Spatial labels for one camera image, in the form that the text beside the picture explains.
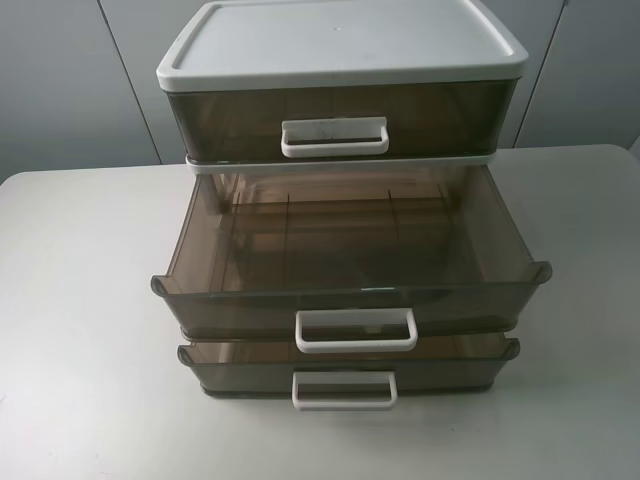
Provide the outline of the brown translucent drawer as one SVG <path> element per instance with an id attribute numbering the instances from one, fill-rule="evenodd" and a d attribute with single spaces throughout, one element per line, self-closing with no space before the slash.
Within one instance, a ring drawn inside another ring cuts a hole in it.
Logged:
<path id="1" fill-rule="evenodd" d="M 199 165 L 287 160 L 285 121 L 383 118 L 384 158 L 495 152 L 516 80 L 171 93 L 186 152 Z"/>
<path id="2" fill-rule="evenodd" d="M 177 350 L 218 398 L 356 400 L 483 391 L 520 353 L 502 333 L 425 337 L 407 352 L 305 354 L 293 342 L 192 343 Z"/>
<path id="3" fill-rule="evenodd" d="M 484 166 L 196 178 L 152 291 L 191 341 L 289 339 L 314 310 L 411 310 L 422 335 L 506 332 L 551 265 Z"/>

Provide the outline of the white drawer cabinet frame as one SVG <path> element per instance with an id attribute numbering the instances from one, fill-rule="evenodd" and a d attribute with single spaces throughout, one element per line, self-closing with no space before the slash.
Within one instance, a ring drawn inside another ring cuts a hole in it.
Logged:
<path id="1" fill-rule="evenodd" d="M 479 1 L 215 1 L 174 40 L 156 75 L 171 93 L 514 79 L 526 49 Z M 485 164 L 482 156 L 287 158 L 199 165 L 196 173 L 324 171 L 400 164 Z"/>

